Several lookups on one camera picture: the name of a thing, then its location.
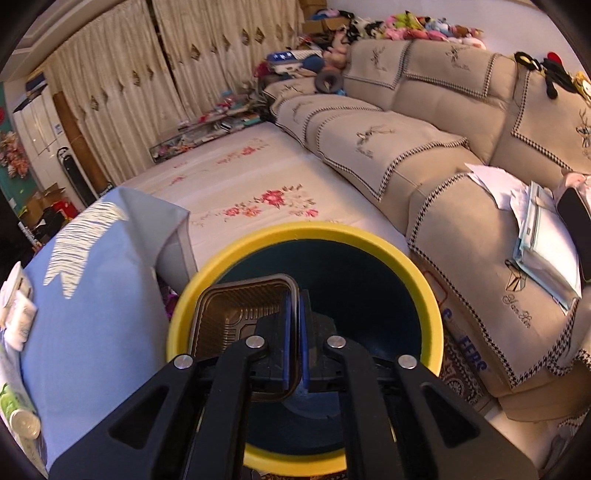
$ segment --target beige leather sofa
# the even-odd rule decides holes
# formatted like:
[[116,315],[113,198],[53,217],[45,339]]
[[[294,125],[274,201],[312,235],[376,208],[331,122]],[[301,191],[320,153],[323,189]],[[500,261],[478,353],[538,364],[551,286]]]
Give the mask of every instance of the beige leather sofa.
[[510,418],[537,421],[591,405],[591,292],[568,312],[508,261],[512,212],[465,172],[505,169],[553,188],[591,173],[587,105],[513,59],[425,40],[362,40],[344,72],[347,97],[313,79],[269,86],[277,125],[355,185],[406,233],[442,319]]

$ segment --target metal bolt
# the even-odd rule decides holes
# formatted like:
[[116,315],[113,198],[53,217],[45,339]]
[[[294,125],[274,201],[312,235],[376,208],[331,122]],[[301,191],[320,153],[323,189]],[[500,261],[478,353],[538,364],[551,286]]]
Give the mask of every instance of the metal bolt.
[[265,339],[259,335],[252,335],[246,339],[246,346],[250,348],[262,348],[265,345]]
[[328,343],[329,347],[332,348],[343,348],[345,345],[347,345],[347,340],[339,335],[333,335],[328,338],[326,343]]
[[417,366],[418,362],[417,359],[414,358],[412,355],[401,355],[400,358],[398,358],[398,364],[402,368],[412,370]]
[[174,359],[174,366],[179,370],[185,370],[193,365],[193,358],[189,355],[179,355]]

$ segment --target yellow bin rim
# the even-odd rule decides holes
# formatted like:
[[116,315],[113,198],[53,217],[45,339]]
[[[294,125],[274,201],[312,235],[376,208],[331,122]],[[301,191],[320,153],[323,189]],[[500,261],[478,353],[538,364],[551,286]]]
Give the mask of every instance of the yellow bin rim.
[[[189,333],[199,296],[241,259],[271,245],[291,240],[328,240],[359,248],[387,265],[406,286],[421,326],[421,363],[438,375],[443,360],[443,324],[427,280],[400,250],[359,228],[328,222],[299,222],[250,233],[212,257],[184,289],[168,330],[168,361],[189,350]],[[320,455],[283,455],[246,444],[244,465],[284,476],[328,475],[346,469],[343,449]]]

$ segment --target trash can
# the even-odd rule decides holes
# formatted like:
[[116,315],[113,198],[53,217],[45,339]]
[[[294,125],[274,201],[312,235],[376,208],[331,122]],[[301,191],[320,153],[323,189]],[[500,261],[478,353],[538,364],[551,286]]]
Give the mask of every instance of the trash can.
[[[340,335],[370,353],[405,353],[439,374],[443,327],[426,280],[396,247],[350,226],[289,223],[243,237],[213,257],[181,295],[167,356],[189,351],[197,300],[216,283],[286,274],[308,290],[312,309],[331,317]],[[299,388],[281,403],[251,403],[244,463],[285,476],[346,468],[338,396]]]

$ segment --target curtain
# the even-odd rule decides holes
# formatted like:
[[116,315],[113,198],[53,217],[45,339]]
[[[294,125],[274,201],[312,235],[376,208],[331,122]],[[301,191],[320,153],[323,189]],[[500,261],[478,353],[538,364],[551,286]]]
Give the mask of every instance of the curtain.
[[295,47],[298,0],[154,0],[183,106],[192,119],[252,79],[267,54]]
[[43,70],[116,184],[150,168],[148,149],[187,119],[145,0],[127,0],[89,23]]

